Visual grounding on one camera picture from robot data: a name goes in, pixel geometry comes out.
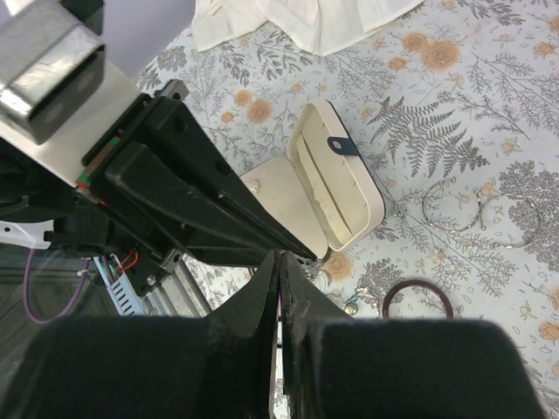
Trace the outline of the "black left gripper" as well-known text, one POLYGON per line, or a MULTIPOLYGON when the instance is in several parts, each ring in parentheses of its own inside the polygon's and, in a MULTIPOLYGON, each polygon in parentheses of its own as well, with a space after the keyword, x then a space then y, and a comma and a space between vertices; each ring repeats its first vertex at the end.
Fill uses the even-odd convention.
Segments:
POLYGON ((127 277, 140 297, 182 256, 139 211, 90 202, 7 141, 1 142, 1 242, 99 258, 110 282, 127 277))

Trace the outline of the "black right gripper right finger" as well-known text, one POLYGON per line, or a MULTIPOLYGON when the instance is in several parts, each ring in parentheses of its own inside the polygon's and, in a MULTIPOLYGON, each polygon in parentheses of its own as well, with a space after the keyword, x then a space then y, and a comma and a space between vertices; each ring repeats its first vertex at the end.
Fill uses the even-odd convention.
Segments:
POLYGON ((355 319, 278 255, 294 418, 541 418, 513 342, 473 319, 355 319))

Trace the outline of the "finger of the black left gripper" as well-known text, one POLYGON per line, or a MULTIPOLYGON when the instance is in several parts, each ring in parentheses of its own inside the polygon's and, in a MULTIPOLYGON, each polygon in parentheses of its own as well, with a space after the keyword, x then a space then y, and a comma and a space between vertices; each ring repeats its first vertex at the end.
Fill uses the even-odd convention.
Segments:
POLYGON ((315 254, 259 203, 183 104, 172 79, 142 94, 84 156, 78 190, 161 263, 171 250, 258 266, 270 250, 315 254))

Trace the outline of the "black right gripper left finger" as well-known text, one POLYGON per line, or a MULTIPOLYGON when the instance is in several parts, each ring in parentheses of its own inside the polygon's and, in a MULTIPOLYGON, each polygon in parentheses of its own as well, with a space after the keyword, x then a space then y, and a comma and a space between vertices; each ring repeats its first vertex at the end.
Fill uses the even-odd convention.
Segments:
POLYGON ((31 341, 4 418, 270 418, 276 254, 202 318, 58 319, 31 341))

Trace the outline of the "cream navy jewelry box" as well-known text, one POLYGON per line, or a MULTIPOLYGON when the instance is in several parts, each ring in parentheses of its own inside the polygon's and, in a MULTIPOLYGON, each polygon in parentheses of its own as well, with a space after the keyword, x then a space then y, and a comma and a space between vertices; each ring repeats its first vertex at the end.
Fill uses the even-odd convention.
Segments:
POLYGON ((286 156, 241 177, 257 180, 254 196, 316 258, 357 243, 386 216, 383 196, 334 106, 308 102, 286 146, 286 156))

